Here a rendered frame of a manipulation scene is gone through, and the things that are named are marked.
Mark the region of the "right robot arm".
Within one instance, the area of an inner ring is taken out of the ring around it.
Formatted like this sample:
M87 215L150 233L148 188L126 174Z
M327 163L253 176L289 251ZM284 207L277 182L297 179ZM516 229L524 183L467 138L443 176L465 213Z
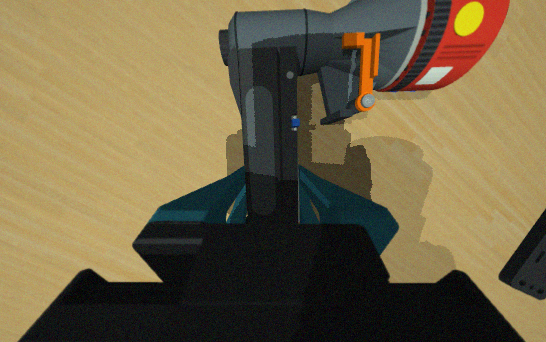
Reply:
M546 299L546 209L499 273L499 280L538 300Z

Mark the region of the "dark grey hose nozzle with red front ring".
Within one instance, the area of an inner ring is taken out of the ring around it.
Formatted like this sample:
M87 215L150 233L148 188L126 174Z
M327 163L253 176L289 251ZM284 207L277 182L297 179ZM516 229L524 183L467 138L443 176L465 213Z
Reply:
M490 48L509 3L351 0L331 13L235 11L219 30L219 46L241 115L245 224L300 221L298 76L318 74L326 111L320 125L372 109L372 89L446 87Z

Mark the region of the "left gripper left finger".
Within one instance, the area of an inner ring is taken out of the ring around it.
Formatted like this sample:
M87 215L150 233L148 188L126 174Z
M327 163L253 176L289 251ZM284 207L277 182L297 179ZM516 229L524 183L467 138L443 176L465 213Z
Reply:
M236 199L236 200L235 200ZM234 202L226 221L227 211ZM170 201L156 210L152 221L203 221L245 224L247 215L244 166L232 174Z

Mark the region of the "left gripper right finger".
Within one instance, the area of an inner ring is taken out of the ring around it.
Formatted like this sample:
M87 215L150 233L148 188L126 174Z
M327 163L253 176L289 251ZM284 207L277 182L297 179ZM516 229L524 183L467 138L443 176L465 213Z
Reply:
M300 224L361 225L381 255L399 230L389 210L316 176L301 165L298 169ZM319 212L320 223L310 200Z

